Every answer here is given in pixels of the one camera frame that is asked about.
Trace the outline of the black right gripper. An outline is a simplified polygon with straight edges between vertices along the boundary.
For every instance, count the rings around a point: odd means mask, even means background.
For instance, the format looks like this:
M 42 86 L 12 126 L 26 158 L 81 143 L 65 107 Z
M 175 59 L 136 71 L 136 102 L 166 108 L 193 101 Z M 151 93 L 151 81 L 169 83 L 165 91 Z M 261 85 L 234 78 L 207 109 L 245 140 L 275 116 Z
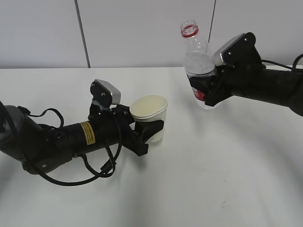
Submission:
M 235 64 L 217 67 L 217 74 L 211 76 L 189 76 L 189 83 L 195 95 L 204 94 L 205 103 L 215 106 L 233 96 L 249 80 L 249 76 L 260 72 L 262 63 Z

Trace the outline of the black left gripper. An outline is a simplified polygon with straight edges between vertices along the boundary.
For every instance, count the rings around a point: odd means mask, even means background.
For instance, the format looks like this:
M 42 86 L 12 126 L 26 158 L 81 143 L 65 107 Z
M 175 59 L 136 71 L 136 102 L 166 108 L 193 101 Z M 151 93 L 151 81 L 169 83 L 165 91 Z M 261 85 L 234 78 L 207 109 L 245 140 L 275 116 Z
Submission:
M 130 115 L 130 107 L 117 105 L 116 107 L 104 110 L 97 105 L 89 108 L 88 120 L 94 131 L 96 148 L 104 148 L 106 144 L 121 146 L 134 152 L 137 156 L 148 153 L 149 145 L 162 139 L 164 121 L 135 122 L 134 131 L 130 124 L 134 123 Z

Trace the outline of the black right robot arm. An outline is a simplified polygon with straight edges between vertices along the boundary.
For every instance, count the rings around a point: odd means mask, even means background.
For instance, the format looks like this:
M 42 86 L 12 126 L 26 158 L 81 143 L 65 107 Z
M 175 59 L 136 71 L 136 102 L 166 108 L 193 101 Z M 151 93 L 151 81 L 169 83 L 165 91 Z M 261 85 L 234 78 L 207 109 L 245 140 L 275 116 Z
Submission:
M 221 66 L 209 77 L 191 77 L 192 88 L 207 106 L 239 96 L 290 108 L 303 114 L 302 70 L 270 70 L 263 64 Z

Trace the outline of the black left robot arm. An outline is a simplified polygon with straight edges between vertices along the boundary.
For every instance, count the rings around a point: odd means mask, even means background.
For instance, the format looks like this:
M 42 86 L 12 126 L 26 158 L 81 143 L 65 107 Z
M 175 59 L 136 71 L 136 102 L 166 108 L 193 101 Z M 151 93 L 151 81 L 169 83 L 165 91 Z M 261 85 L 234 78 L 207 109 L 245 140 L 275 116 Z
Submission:
M 44 173 L 49 173 L 78 155 L 118 143 L 137 156 L 143 156 L 148 152 L 147 141 L 164 127 L 163 120 L 136 122 L 129 107 L 124 105 L 105 111 L 95 109 L 88 121 L 58 128 L 37 124 L 21 106 L 7 105 L 5 108 L 22 147 L 18 146 L 4 113 L 1 113 L 0 150 L 21 162 L 24 170 L 33 175 L 37 172 L 26 157 Z

